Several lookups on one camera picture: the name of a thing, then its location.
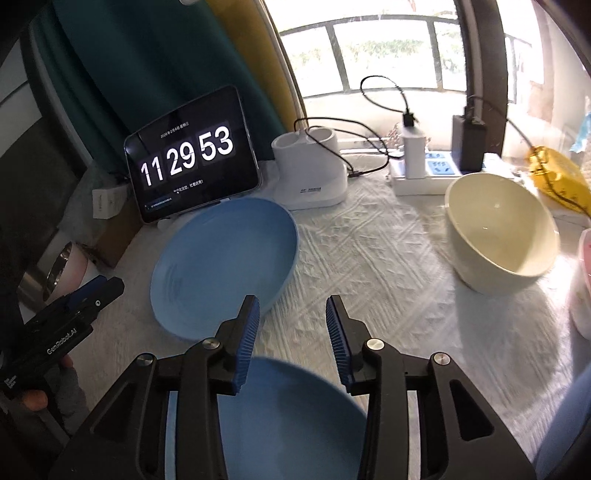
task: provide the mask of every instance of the yellow curtain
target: yellow curtain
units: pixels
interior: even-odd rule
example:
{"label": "yellow curtain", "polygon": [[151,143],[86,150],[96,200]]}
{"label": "yellow curtain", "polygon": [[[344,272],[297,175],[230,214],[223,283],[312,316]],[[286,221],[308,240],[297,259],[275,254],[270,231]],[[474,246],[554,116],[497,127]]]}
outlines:
{"label": "yellow curtain", "polygon": [[263,0],[207,0],[228,37],[265,91],[287,131],[305,113]]}

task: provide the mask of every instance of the tablet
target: tablet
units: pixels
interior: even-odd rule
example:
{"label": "tablet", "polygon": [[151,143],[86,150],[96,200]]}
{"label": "tablet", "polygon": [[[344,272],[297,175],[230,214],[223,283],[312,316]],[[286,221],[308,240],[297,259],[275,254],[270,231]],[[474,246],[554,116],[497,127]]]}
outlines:
{"label": "tablet", "polygon": [[125,156],[145,223],[250,192],[261,181],[233,86],[186,103],[130,135]]}

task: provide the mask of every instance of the metal screw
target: metal screw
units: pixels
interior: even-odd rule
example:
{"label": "metal screw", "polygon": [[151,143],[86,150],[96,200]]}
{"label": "metal screw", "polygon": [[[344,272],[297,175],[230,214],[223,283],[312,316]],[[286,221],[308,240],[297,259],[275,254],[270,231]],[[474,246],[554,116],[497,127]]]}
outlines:
{"label": "metal screw", "polygon": [[151,365],[153,361],[154,356],[151,353],[142,353],[135,359],[135,363],[141,367],[147,367],[148,365]]}
{"label": "metal screw", "polygon": [[215,350],[220,346],[220,341],[217,338],[206,338],[202,345],[205,350]]}
{"label": "metal screw", "polygon": [[449,362],[452,361],[449,355],[443,352],[439,352],[433,355],[433,360],[435,360],[435,363],[437,365],[449,365]]}
{"label": "metal screw", "polygon": [[379,338],[370,338],[366,345],[370,350],[381,350],[384,348],[384,342],[381,341]]}

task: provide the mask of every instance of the curtain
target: curtain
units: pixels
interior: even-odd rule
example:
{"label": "curtain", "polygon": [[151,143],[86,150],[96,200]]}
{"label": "curtain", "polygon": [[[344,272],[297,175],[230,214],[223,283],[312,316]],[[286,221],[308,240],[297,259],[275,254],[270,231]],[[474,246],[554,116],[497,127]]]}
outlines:
{"label": "curtain", "polygon": [[285,132],[206,2],[54,0],[34,25],[52,83],[103,167],[125,171],[127,135],[224,85],[241,95],[259,160]]}

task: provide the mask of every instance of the finger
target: finger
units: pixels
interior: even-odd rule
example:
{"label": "finger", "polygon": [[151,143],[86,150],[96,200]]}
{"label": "finger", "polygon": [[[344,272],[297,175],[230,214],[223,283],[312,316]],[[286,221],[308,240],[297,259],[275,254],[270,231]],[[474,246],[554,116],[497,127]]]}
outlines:
{"label": "finger", "polygon": [[28,390],[23,393],[21,403],[31,411],[47,408],[47,395],[43,390]]}
{"label": "finger", "polygon": [[60,365],[64,368],[74,368],[74,360],[72,360],[70,355],[66,355],[60,360]]}

